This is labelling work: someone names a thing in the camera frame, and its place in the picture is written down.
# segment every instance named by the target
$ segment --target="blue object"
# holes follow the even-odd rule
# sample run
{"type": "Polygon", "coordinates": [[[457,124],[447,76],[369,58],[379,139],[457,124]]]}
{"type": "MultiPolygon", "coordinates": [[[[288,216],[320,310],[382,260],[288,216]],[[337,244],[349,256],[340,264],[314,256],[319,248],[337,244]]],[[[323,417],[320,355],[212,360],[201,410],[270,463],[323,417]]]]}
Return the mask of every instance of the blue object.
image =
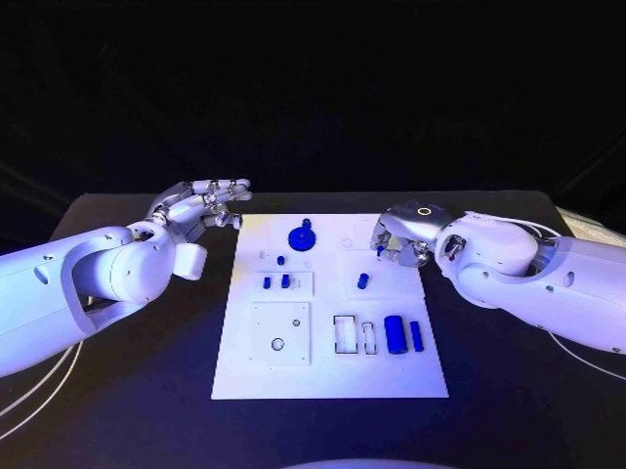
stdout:
{"type": "Polygon", "coordinates": [[[369,274],[362,274],[359,276],[358,288],[363,290],[366,288],[368,281],[369,281],[369,274]]]}
{"type": "Polygon", "coordinates": [[[288,245],[294,251],[307,251],[316,245],[316,232],[312,230],[310,220],[303,220],[303,226],[294,228],[288,234],[288,245]]]}
{"type": "Polygon", "coordinates": [[[394,355],[405,354],[408,352],[408,337],[405,336],[405,323],[402,322],[402,316],[388,316],[385,324],[388,351],[394,355]]]}
{"type": "Polygon", "coordinates": [[[422,352],[424,348],[422,348],[421,328],[418,327],[418,321],[414,320],[408,325],[411,327],[411,337],[414,339],[414,349],[418,352],[422,352]]]}

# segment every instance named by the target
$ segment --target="white board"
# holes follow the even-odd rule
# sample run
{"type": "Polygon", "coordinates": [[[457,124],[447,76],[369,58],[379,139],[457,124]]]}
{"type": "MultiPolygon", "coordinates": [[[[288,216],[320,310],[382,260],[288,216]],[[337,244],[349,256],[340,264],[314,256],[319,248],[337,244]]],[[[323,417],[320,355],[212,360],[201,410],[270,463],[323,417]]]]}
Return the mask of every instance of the white board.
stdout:
{"type": "Polygon", "coordinates": [[[418,269],[381,260],[368,249],[378,217],[245,215],[212,399],[448,397],[418,269]],[[304,218],[317,243],[297,252],[287,236],[304,218]],[[278,256],[286,258],[283,266],[278,256]],[[362,290],[363,273],[369,283],[362,290]],[[284,274],[293,288],[283,288],[284,274]],[[384,319],[391,315],[405,320],[404,355],[388,352],[384,319]],[[355,316],[358,353],[336,353],[335,316],[355,316]],[[412,347],[412,320],[420,323],[424,352],[412,347]],[[366,322],[373,323],[376,355],[365,351],[366,322]]]}

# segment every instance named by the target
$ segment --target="robotic hand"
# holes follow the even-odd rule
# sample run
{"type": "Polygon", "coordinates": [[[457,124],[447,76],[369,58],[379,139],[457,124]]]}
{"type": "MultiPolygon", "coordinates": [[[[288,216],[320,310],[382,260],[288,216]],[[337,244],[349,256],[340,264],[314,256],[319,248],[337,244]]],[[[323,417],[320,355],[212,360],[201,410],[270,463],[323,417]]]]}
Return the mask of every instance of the robotic hand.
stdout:
{"type": "Polygon", "coordinates": [[[156,198],[144,221],[0,257],[0,376],[144,308],[172,274],[201,278],[208,251],[193,241],[206,227],[240,229],[242,217],[225,204],[250,200],[248,188],[245,179],[179,183],[156,198]],[[80,295],[97,299],[85,308],[80,295]]]}
{"type": "Polygon", "coordinates": [[[571,340],[626,354],[626,248],[561,236],[528,221],[409,201],[382,214],[372,249],[409,267],[433,257],[477,306],[503,308],[571,340]],[[392,236],[402,248],[389,249],[392,236]]]}

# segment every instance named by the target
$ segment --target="black cloth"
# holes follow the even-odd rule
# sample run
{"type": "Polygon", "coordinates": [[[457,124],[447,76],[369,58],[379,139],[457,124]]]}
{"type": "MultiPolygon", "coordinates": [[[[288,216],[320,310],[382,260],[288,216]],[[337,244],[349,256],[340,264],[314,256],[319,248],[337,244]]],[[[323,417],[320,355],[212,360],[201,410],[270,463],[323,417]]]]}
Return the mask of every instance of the black cloth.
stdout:
{"type": "MultiPolygon", "coordinates": [[[[378,213],[411,198],[569,233],[541,192],[257,193],[238,208],[378,213]]],[[[136,222],[152,200],[83,196],[55,238],[136,222]]],[[[267,469],[350,457],[626,467],[626,383],[568,356],[545,331],[470,304],[434,264],[421,276],[450,399],[212,401],[237,238],[232,228],[208,230],[201,281],[175,277],[153,304],[87,341],[54,402],[0,443],[0,467],[267,469]]],[[[52,365],[0,379],[0,408],[52,365]]],[[[0,433],[48,394],[2,419],[0,433]]]]}

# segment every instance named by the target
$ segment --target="hole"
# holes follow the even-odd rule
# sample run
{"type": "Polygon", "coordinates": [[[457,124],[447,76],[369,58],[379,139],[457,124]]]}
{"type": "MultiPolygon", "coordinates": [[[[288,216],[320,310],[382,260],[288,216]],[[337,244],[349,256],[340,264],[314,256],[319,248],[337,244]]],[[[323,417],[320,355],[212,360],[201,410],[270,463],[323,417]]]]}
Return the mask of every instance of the hole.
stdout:
{"type": "Polygon", "coordinates": [[[569,272],[566,274],[566,276],[564,277],[564,286],[566,286],[566,288],[569,286],[574,285],[574,282],[577,281],[577,273],[575,272],[569,272]]]}
{"type": "Polygon", "coordinates": [[[284,341],[281,339],[274,340],[274,350],[278,352],[284,348],[284,341]]]}
{"type": "Polygon", "coordinates": [[[49,283],[49,275],[48,275],[48,270],[44,267],[36,267],[34,269],[34,273],[36,278],[41,280],[41,282],[48,285],[49,283]]]}

